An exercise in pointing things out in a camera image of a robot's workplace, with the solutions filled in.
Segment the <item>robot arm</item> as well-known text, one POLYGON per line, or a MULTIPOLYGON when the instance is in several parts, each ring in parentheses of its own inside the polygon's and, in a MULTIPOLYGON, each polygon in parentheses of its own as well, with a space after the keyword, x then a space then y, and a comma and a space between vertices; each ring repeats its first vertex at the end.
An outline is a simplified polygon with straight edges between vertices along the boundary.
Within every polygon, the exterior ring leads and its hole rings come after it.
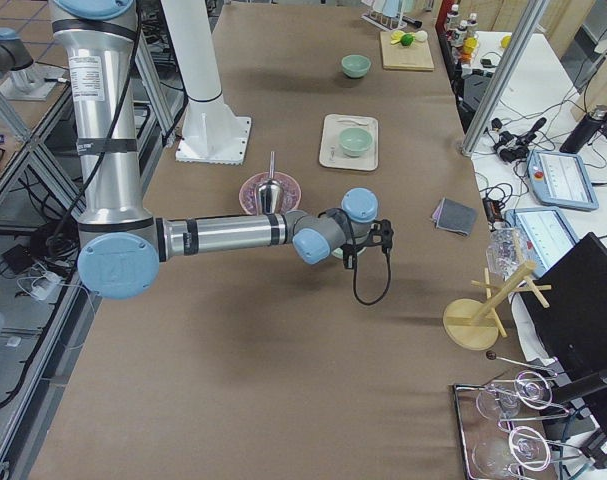
MULTIPOLYGON (((162 1, 185 81, 188 107, 179 157, 238 165, 244 159, 251 119, 226 105, 205 5, 162 1)), ((308 264, 342 250, 354 270, 353 293, 373 305, 391 283, 393 229, 378 220, 378 200, 365 188, 349 190, 341 206, 315 216, 284 214, 167 220, 143 206, 138 145, 130 89, 136 51, 142 46, 137 1, 49 1, 54 38, 68 56, 77 125, 77 153, 86 208, 77 220, 77 269, 88 290, 125 299, 147 290, 161 262, 175 256, 291 243, 308 264), (358 253, 380 246, 387 283, 370 301, 357 293, 358 253)))
POLYGON ((31 67, 33 57, 18 33, 9 27, 0 27, 0 79, 8 72, 31 67))

